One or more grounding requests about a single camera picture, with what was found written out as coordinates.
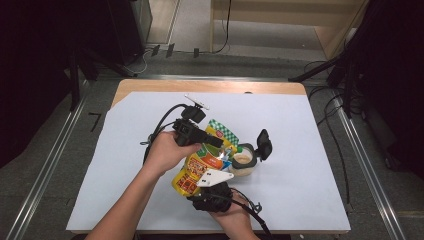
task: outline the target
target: snack bag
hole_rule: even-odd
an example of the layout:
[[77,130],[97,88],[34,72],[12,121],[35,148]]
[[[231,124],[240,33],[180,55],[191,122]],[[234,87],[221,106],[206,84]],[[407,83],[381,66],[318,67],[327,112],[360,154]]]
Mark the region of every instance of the snack bag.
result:
[[223,124],[212,119],[205,130],[223,140],[221,148],[202,144],[202,148],[188,156],[181,171],[172,180],[172,187],[182,196],[189,197],[200,191],[197,181],[208,170],[221,170],[228,167],[234,153],[237,152],[239,139]]

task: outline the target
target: finger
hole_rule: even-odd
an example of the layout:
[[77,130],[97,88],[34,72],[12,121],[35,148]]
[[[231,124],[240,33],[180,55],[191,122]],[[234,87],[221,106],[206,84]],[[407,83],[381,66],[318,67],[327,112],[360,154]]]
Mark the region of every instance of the finger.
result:
[[169,131],[167,133],[170,134],[170,135],[172,135],[174,138],[177,138],[178,137],[178,134],[177,134],[176,131]]
[[191,154],[199,151],[201,148],[202,148],[202,144],[195,143],[195,144],[192,144],[192,145],[181,147],[181,150],[182,150],[182,152],[184,153],[185,156],[188,156],[188,155],[191,155]]

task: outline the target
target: person's right hand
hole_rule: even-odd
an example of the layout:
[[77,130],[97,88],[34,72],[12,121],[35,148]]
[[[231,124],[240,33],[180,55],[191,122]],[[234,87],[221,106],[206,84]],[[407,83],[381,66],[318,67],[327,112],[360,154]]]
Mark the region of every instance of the person's right hand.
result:
[[[232,190],[233,199],[237,202],[248,204],[237,191]],[[251,240],[259,239],[252,230],[252,224],[250,222],[250,215],[241,206],[232,203],[230,208],[226,212],[209,212],[209,214],[221,225],[224,229],[225,234],[232,240]]]

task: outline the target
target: metal frame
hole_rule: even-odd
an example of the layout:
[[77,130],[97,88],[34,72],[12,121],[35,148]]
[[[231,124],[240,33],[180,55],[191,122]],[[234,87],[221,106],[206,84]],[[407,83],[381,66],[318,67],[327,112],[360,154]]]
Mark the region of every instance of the metal frame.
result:
[[[341,106],[341,98],[336,98],[334,105],[336,107]],[[405,234],[403,233],[402,227],[398,221],[396,212],[394,211],[389,198],[387,197],[383,186],[380,183],[380,180],[377,177],[374,167],[368,157],[367,152],[365,151],[364,145],[355,129],[355,125],[352,119],[348,119],[343,110],[338,110],[338,114],[342,124],[346,130],[346,134],[352,144],[355,155],[358,159],[359,165],[364,174],[365,180],[368,183],[368,187],[371,191],[374,201],[377,205],[377,208],[380,212],[381,218],[383,219],[384,224],[386,225],[387,232],[392,240],[401,240],[406,239]]]
[[91,87],[92,84],[89,81],[85,80],[83,83],[82,98],[74,109],[74,111],[69,113],[65,124],[63,125],[59,135],[57,136],[56,141],[43,167],[41,168],[37,179],[35,180],[31,188],[31,191],[27,195],[26,199],[24,200],[24,203],[21,206],[21,209],[19,210],[19,214],[15,222],[13,223],[9,234],[6,237],[7,240],[18,240],[23,238],[30,221],[34,216],[35,210],[37,209],[38,204],[40,203],[41,198],[43,197],[43,194],[50,181],[50,178],[53,175],[57,163],[59,162],[63,149],[65,148],[66,143],[68,142],[68,139],[74,129],[74,126],[79,119],[79,116],[84,107],[87,95]]

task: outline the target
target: cable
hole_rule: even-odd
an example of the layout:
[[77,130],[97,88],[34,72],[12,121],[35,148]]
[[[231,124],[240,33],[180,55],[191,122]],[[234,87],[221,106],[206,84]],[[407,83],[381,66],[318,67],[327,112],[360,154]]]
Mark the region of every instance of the cable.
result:
[[332,128],[331,128],[331,126],[330,126],[330,123],[329,123],[329,121],[328,121],[328,116],[327,116],[327,108],[328,108],[328,106],[330,105],[330,103],[331,103],[334,99],[336,99],[336,98],[340,97],[341,95],[342,95],[342,94],[338,94],[338,95],[334,96],[333,98],[331,98],[331,99],[328,101],[327,105],[325,105],[325,108],[324,108],[324,116],[325,116],[325,117],[324,117],[324,119],[325,119],[325,123],[327,124],[328,130],[330,131],[330,134],[331,134],[331,136],[333,137],[333,140],[334,140],[334,142],[335,142],[335,144],[336,144],[336,147],[337,147],[337,151],[338,151],[339,156],[340,156],[340,161],[341,161],[341,163],[342,163],[343,175],[344,175],[345,186],[346,186],[346,205],[350,205],[349,180],[348,180],[348,178],[347,178],[347,171],[346,171],[346,164],[345,164],[345,160],[344,160],[344,157],[343,157],[342,151],[341,151],[341,149],[340,149],[339,142],[337,141],[336,136],[334,135],[333,129],[332,129]]
[[130,71],[131,73],[133,73],[133,74],[140,74],[140,73],[143,73],[144,71],[146,71],[146,69],[147,69],[147,61],[146,61],[146,59],[145,59],[145,56],[146,56],[146,54],[147,53],[149,53],[149,52],[152,52],[153,50],[147,50],[147,51],[145,51],[144,53],[143,53],[143,62],[144,62],[144,69],[143,70],[141,70],[140,72],[135,72],[135,71],[133,71],[133,70],[131,70],[131,69],[129,69],[129,68],[127,68],[126,66],[122,66],[122,67],[124,67],[125,69],[127,69],[128,71]]
[[255,205],[248,197],[246,197],[246,195],[244,195],[242,192],[240,192],[239,190],[235,189],[235,188],[230,188],[231,190],[236,191],[238,194],[240,194],[250,205],[250,207],[256,212],[259,213],[260,211],[262,211],[262,206],[260,203],[258,203],[258,205]]
[[269,237],[269,239],[274,239],[271,231],[269,231],[268,226],[266,225],[265,221],[259,217],[259,215],[252,209],[250,209],[248,206],[246,206],[245,204],[238,202],[232,198],[227,198],[227,197],[223,197],[220,195],[216,195],[216,194],[212,194],[212,193],[206,193],[206,194],[202,194],[203,197],[207,198],[207,197],[216,197],[216,198],[220,198],[220,199],[224,199],[226,201],[231,201],[232,203],[235,203],[237,205],[239,205],[240,207],[242,207],[246,212],[248,212],[253,218],[256,219],[256,221],[258,221],[259,225],[261,225],[262,229],[264,230],[265,234]]
[[[231,15],[231,0],[229,0],[229,5],[228,5],[228,15],[227,15],[227,29],[224,30],[225,32],[225,43],[224,45],[221,47],[221,49],[217,50],[217,51],[213,51],[213,52],[207,52],[207,51],[200,51],[199,54],[217,54],[220,53],[226,46],[228,43],[228,37],[229,37],[229,25],[230,25],[230,15]],[[173,51],[173,52],[177,52],[177,53],[188,53],[188,54],[193,54],[193,52],[187,52],[187,51]]]
[[155,131],[153,131],[152,134],[150,134],[149,139],[147,142],[141,142],[141,145],[144,144],[149,144],[146,148],[146,151],[144,152],[144,158],[143,158],[143,164],[146,161],[147,155],[149,155],[149,151],[150,151],[150,147],[152,146],[153,141],[155,141],[155,138],[157,137],[157,135],[160,133],[160,131],[162,131],[166,126],[168,126],[169,124],[165,125],[165,127],[161,127],[162,123],[165,121],[165,119],[168,117],[168,115],[174,111],[175,109],[179,108],[179,107],[184,107],[186,108],[187,105],[186,104],[177,104],[175,106],[173,106],[171,109],[168,110],[168,112],[165,113],[165,115],[163,115],[162,119],[159,121],[158,125],[155,128]]
[[342,106],[334,107],[334,108],[330,111],[330,113],[328,113],[325,117],[323,117],[320,121],[318,121],[318,122],[317,122],[317,126],[321,125],[321,123],[323,123],[323,122],[325,121],[325,118],[331,117],[331,116],[333,116],[334,114],[336,114],[336,113],[337,113],[337,111],[338,111],[340,108],[342,108]]
[[[309,95],[308,95],[308,100],[310,101],[311,100],[311,98],[312,98],[312,96],[315,94],[315,93],[317,93],[317,92],[319,92],[319,91],[322,91],[322,90],[324,90],[324,89],[330,89],[331,87],[329,87],[329,86],[320,86],[320,87],[315,87],[315,88],[313,88],[312,90],[311,90],[311,92],[309,93]],[[343,90],[344,91],[344,89],[343,88],[331,88],[331,89],[337,89],[337,90]]]
[[224,42],[224,45],[221,47],[221,49],[219,49],[218,51],[214,51],[214,52],[212,52],[213,54],[216,54],[216,53],[220,53],[221,51],[222,51],[222,49],[224,49],[225,48],[225,46],[227,45],[227,43],[228,43],[228,35],[229,35],[229,25],[230,25],[230,15],[231,15],[231,0],[230,0],[230,2],[229,2],[229,4],[228,4],[228,15],[227,15],[227,31],[225,31],[225,35],[226,35],[226,37],[225,37],[225,42]]

